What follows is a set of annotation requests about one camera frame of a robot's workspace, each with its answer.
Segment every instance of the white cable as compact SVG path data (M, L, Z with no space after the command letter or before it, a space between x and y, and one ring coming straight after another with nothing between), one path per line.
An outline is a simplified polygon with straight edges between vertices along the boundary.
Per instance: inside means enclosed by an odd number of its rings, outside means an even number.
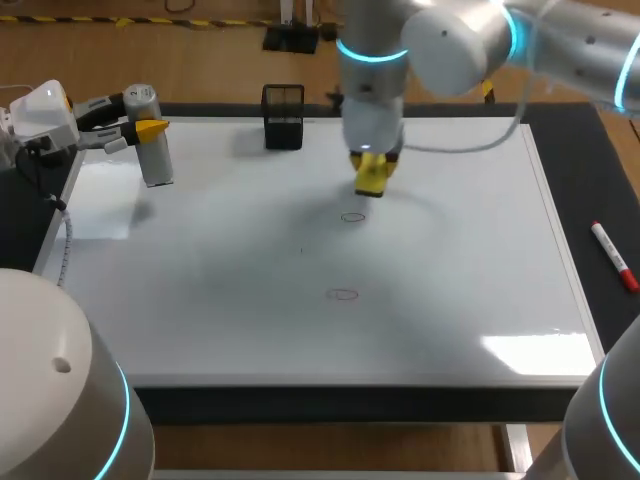
M425 152L425 153L474 153L474 152L483 152L485 150L491 150L499 145L502 145L506 140L511 137L513 132L520 126L520 122L522 121L522 117L527 110L527 104L529 103L529 97L531 96L531 92L533 91L533 86L535 84L536 79L538 78L535 70L535 55L536 55L536 43L538 41L538 32L540 30L540 22L542 19L549 13L549 11L556 6L558 2L562 0L547 0L544 6L540 9L538 14L535 16L533 20L533 28L531 29L531 37L529 38L529 46L527 47L526 52L526 66L527 70L531 72L525 86L522 90L522 96L520 101L518 102L518 107L516 108L515 117L513 117L513 121L507 131L497 140L494 140L491 143L487 143L485 145L478 145L476 147L467 147L467 148L441 148L441 147L423 147L420 145L411 145L407 144L404 148L408 150L414 150L417 152Z
M69 256L71 255L71 242L73 241L73 225L71 224L71 215L69 210L62 210L62 219L66 230L66 238L64 241L64 254L62 255L62 267L60 268L60 276L58 277L58 286L64 288L64 281L67 276L67 268L69 267Z
M0 90L9 90L12 88L26 88L33 92L33 87L31 85L0 85Z

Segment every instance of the cable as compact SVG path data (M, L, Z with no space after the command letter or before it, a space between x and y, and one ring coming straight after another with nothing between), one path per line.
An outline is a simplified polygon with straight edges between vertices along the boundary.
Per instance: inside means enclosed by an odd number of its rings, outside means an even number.
M33 92L31 85L0 85L0 90L10 90L12 88L27 88Z
M66 208L60 210L65 226L64 253L62 255L62 267L60 267L60 276L58 277L58 286L64 288L64 281L67 276L67 268L69 268L69 257L71 256L71 242L73 242L73 225L71 223L71 215Z
M196 6L196 0L191 0L191 3L185 8L179 8L177 10L174 10L172 8L169 8L169 0L164 0L164 11L167 13L187 13L188 11L193 10L193 7L195 6Z
M633 122L633 120L629 120L629 125L631 125L631 130L633 130L633 133L638 139L638 143L640 143L640 132L638 132L638 129L636 128L636 124Z
M27 155L27 158L33 159L33 157L35 157L35 161L33 162L36 177L35 180L32 179L22 168L21 159L25 153ZM62 220L64 220L65 225L65 241L64 253L62 255L62 266L60 267L60 275L58 276L58 286L60 288L64 288L67 269L69 268L69 257L71 256L71 244L73 242L73 224L71 223L71 215L69 214L69 210L67 209L67 204L55 195L45 193L42 189L42 178L40 175L40 167L38 165L38 156L39 153L37 150L30 151L30 149L28 149L27 147L20 147L18 149L18 153L16 153L16 171L18 172L18 175L24 178L27 183L29 183L36 189L36 191L38 192L38 196L42 198L42 200L48 202L62 215Z
M529 103L529 97L531 97L531 92L533 91L533 86L535 84L538 75L535 73L535 55L536 55L536 43L538 40L538 32L540 30L540 22L542 19L549 13L549 11L556 6L558 2L562 0L547 0L544 6L540 9L538 14L534 17L533 20L533 28L531 29L531 37L529 38L529 47L526 52L526 65L527 69L531 72L531 75L527 79L525 86L522 90L522 97L518 102L518 107L516 108L516 114L513 117L513 121L507 131L497 140L494 140L491 143L487 143L486 145L478 145L476 147L468 147L468 148L439 148L439 147L423 147L420 145L405 145L405 148L408 150L414 150L417 152L425 152L425 153L474 153L474 152L483 152L485 150L491 150L499 145L502 145L506 140L508 140L513 132L520 126L520 122L524 117L524 114L527 110L527 104Z

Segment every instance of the drawn circle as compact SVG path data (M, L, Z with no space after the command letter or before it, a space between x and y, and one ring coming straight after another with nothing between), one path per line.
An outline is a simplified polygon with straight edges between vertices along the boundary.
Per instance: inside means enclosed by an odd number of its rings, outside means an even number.
M345 223L363 222L367 217L361 213L343 213L340 217Z
M349 288L334 288L327 291L327 298L330 300L337 300L338 302L353 302L360 294L357 290L351 290Z

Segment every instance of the white device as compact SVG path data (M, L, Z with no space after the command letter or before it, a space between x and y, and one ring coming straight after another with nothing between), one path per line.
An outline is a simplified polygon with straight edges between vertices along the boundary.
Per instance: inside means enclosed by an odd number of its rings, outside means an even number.
M14 100L8 111L0 109L0 131L19 145L47 139L50 144L43 153L63 150L80 140L67 95L57 80Z
M0 270L0 479L147 480L151 424L80 307Z

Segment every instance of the black stand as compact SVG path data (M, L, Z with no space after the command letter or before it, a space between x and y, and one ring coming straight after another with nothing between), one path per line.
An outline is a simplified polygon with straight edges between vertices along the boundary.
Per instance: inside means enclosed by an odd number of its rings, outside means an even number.
M264 36L262 49L272 52L316 53L320 32L317 27L301 23L269 27Z

